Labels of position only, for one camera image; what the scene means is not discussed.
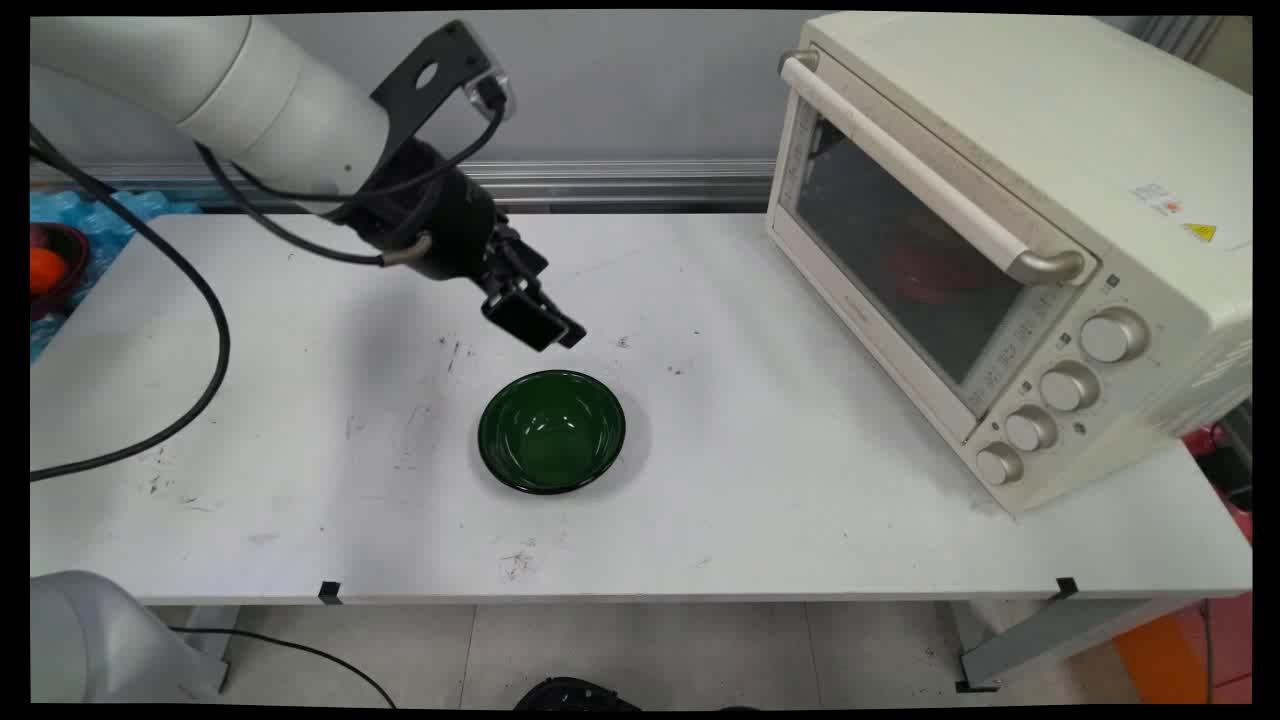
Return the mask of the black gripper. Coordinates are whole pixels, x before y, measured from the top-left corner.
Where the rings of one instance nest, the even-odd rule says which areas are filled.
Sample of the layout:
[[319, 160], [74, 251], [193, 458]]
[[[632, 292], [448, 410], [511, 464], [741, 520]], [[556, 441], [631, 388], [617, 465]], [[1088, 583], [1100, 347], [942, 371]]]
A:
[[518, 233], [500, 228], [492, 196], [452, 167], [425, 183], [349, 204], [349, 228], [384, 259], [434, 281], [466, 278], [500, 290], [483, 315], [540, 352], [572, 348], [585, 328], [550, 301], [540, 282], [548, 260]]

